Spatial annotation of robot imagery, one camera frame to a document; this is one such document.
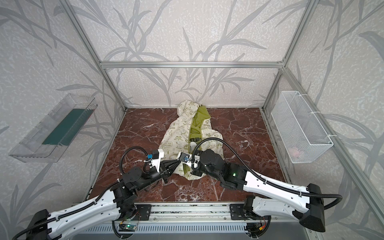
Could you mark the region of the white green printed jacket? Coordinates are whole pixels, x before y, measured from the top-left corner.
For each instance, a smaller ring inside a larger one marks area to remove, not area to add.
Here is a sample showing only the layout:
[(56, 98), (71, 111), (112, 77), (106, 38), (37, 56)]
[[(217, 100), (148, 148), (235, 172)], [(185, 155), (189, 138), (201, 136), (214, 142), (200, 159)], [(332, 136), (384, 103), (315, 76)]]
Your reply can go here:
[(195, 146), (207, 138), (223, 139), (221, 133), (212, 129), (211, 116), (207, 108), (185, 100), (177, 108), (178, 118), (167, 129), (160, 149), (165, 160), (174, 160), (179, 152), (191, 153)]

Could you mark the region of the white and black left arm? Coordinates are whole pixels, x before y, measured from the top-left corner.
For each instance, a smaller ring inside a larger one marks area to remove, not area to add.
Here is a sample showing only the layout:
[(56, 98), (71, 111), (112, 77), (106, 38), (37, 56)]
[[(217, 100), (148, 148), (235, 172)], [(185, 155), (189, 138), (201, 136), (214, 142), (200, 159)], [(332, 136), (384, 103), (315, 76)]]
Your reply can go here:
[(179, 160), (162, 161), (159, 168), (144, 172), (134, 167), (100, 194), (71, 208), (49, 213), (36, 213), (25, 233), (28, 240), (65, 240), (77, 233), (107, 221), (127, 220), (137, 215), (138, 192), (166, 181), (179, 166)]

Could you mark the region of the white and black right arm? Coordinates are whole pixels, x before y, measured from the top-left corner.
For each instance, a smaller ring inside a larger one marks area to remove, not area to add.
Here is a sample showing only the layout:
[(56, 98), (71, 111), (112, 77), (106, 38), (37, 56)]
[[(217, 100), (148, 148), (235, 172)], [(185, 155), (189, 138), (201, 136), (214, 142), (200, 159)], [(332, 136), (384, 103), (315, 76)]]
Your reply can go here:
[(179, 154), (183, 164), (191, 167), (191, 174), (210, 176), (220, 182), (222, 188), (242, 190), (261, 195), (245, 201), (245, 211), (257, 217), (279, 216), (298, 221), (303, 227), (325, 232), (324, 201), (317, 195), (319, 186), (290, 185), (259, 174), (252, 174), (246, 167), (227, 163), (223, 158), (206, 150), (198, 155)]

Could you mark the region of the green circuit board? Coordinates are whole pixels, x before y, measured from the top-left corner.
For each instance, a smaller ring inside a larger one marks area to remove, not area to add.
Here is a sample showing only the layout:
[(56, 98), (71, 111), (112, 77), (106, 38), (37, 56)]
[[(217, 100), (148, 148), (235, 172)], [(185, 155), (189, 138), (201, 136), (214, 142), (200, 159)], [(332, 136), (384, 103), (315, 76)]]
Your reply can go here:
[(119, 231), (120, 232), (135, 232), (136, 229), (137, 229), (137, 224), (124, 223), (124, 222), (121, 222), (119, 224)]

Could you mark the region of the pink object in basket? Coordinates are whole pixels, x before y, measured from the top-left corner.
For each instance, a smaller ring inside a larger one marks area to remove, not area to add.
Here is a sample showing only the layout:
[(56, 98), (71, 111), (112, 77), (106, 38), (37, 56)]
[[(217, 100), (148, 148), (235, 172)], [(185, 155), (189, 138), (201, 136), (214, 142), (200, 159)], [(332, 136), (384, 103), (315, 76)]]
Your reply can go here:
[(297, 147), (289, 148), (289, 149), (288, 149), (288, 152), (289, 152), (291, 158), (292, 158), (292, 159), (295, 159), (295, 160), (300, 159), (301, 156), (302, 156), (302, 153), (303, 153), (303, 152), (302, 152), (301, 150), (299, 150)]

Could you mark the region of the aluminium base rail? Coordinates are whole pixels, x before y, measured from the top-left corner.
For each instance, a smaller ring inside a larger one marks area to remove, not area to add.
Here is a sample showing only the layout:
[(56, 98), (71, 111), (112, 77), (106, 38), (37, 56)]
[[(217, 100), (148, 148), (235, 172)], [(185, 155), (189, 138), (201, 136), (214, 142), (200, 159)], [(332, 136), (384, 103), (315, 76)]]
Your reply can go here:
[(203, 203), (151, 203), (138, 204), (139, 213), (124, 223), (137, 224), (135, 232), (120, 232), (119, 224), (110, 221), (100, 223), (81, 234), (114, 234), (121, 238), (139, 234), (221, 234), (244, 233), (247, 223), (269, 223), (286, 226), (293, 224), (299, 230), (298, 221), (279, 216), (251, 217), (244, 212), (242, 202)]

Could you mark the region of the right wired connector board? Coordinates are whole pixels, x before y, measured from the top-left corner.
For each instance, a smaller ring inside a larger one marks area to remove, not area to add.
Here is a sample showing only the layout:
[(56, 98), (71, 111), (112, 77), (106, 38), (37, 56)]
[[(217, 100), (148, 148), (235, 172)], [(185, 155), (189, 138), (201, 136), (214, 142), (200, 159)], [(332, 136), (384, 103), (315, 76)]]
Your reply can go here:
[(247, 223), (244, 230), (250, 238), (258, 238), (267, 231), (268, 227), (269, 223)]

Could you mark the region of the clear plastic wall tray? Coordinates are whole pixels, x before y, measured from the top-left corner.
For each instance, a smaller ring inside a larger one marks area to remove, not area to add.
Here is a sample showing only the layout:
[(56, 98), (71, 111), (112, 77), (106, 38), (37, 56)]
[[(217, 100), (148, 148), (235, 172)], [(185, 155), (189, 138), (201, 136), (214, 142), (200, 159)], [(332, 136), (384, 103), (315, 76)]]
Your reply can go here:
[(23, 163), (56, 163), (94, 113), (94, 97), (67, 94), (9, 155)]

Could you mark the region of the aluminium enclosure frame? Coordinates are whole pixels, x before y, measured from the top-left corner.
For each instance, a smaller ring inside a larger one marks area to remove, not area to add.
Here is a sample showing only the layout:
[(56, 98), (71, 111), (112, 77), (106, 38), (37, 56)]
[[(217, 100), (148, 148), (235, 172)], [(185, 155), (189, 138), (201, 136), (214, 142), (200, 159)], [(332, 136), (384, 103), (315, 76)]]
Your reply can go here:
[(307, 1), (305, 5), (305, 11), (299, 22), (298, 28), (294, 33), (293, 39), (288, 47), (287, 53), (281, 61), (277, 62), (175, 62), (175, 61), (157, 61), (157, 62), (111, 62), (111, 61), (101, 61), (97, 56), (95, 48), (92, 46), (92, 43), (89, 37), (86, 34), (84, 27), (81, 24), (81, 21), (77, 17), (77, 14), (74, 10), (74, 7), (71, 5), (70, 1), (60, 1), (59, 5), (62, 9), (64, 15), (68, 17), (71, 25), (75, 29), (75, 32), (78, 34), (81, 42), (85, 46), (87, 52), (90, 54), (92, 61), (96, 65), (97, 71), (102, 75), (103, 80), (107, 83), (110, 90), (112, 90), (115, 97), (118, 98), (119, 103), (123, 104), (123, 99), (121, 95), (117, 92), (117, 88), (112, 83), (112, 80), (108, 76), (106, 69), (107, 68), (240, 68), (240, 69), (278, 69), (278, 75), (276, 76), (274, 83), (268, 93), (266, 102), (268, 103), (271, 100), (273, 92), (276, 90), (277, 85), (280, 82), (281, 77), (287, 78), (290, 86), (293, 87), (296, 91), (300, 92), (304, 97), (306, 103), (310, 108), (316, 111), (317, 118), (320, 124), (324, 127), (326, 133), (330, 135), (330, 138), (333, 140), (333, 152), (338, 158), (340, 164), (345, 169), (347, 175), (351, 178), (357, 189), (360, 191), (361, 196), (366, 201), (369, 208), (372, 210), (380, 224), (384, 223), (384, 200), (379, 194), (379, 192), (374, 188), (369, 178), (363, 173), (363, 170), (358, 166), (357, 162), (353, 159), (352, 155), (349, 153), (346, 146), (343, 144), (340, 137), (336, 134), (333, 128), (327, 122), (325, 115), (321, 114), (318, 107), (307, 95), (307, 92), (304, 90), (302, 85), (298, 82), (297, 78), (293, 75), (292, 71), (288, 67), (295, 49), (297, 48), (301, 37), (304, 34), (305, 29), (310, 23), (310, 20), (313, 18), (316, 7), (318, 6), (319, 1)]

